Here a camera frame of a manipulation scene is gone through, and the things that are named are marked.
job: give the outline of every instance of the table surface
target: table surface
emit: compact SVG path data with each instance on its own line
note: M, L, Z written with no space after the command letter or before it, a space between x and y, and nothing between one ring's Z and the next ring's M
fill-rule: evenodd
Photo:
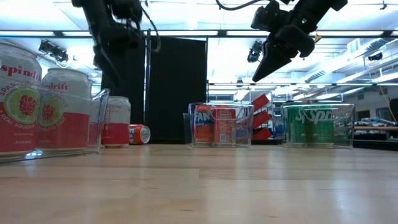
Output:
M148 145L0 165L2 224L397 223L398 152Z

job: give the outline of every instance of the can lid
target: can lid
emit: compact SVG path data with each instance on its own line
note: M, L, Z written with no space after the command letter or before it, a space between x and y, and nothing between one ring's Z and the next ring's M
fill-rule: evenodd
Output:
M54 71L54 70L62 70L62 71L77 72L77 73L81 73L81 74L83 74L83 75L85 75L85 76L88 77L88 75L87 75L86 73L81 72L81 71L78 71L78 70L70 69L70 68L49 68L49 69L48 69L48 72L49 72L49 71Z
M1 45L6 45L6 46L15 47L15 48L24 50L24 51L26 51L26 52L28 52L28 53L31 53L35 58L37 58L37 55L36 55L35 52L33 52L33 51L31 51L31 50L28 50L28 49L25 49L25 48L23 48L23 47L20 47L20 46L18 46L18 45L9 44L9 43L4 43L4 42L0 42L0 44L1 44Z
M150 129L147 126L143 126L140 132L141 141L147 144L150 140Z

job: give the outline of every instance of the clear plastic bin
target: clear plastic bin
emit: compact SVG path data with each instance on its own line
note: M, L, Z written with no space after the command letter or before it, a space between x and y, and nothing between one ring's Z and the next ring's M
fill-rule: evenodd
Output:
M301 104L282 106L286 147L351 148L354 104Z
M189 104L192 147L251 147L252 105Z
M81 98L12 78L0 82L0 162L100 151L108 89ZM69 113L71 105L84 112Z

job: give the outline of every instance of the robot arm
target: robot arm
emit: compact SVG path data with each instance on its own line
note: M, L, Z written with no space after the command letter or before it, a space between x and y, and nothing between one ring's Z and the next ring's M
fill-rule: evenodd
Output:
M219 0L222 9L238 10L260 0L252 0L242 6L227 8ZM266 7L260 7L252 21L253 29L270 32L262 46L264 56L258 66L253 81L258 82L272 72L287 65L300 52L300 57L309 56L315 48L309 33L316 31L317 24L330 8L339 11L347 0L299 0L293 10L287 12L279 8L276 0L269 0ZM281 0L288 4L294 0Z
M94 63L118 85L127 76L126 52L142 42L140 0L73 0L72 4L84 10L95 43ZM115 21L113 15L125 23Z

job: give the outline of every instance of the green sprite can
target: green sprite can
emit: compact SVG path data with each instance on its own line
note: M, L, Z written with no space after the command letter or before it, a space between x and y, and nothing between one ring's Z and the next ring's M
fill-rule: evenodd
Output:
M303 109L307 144L333 144L335 127L330 105L308 105Z
M330 105L284 106L286 142L293 144L333 144L335 130Z
M284 106L285 134L288 143L305 143L305 124L302 105L288 104Z

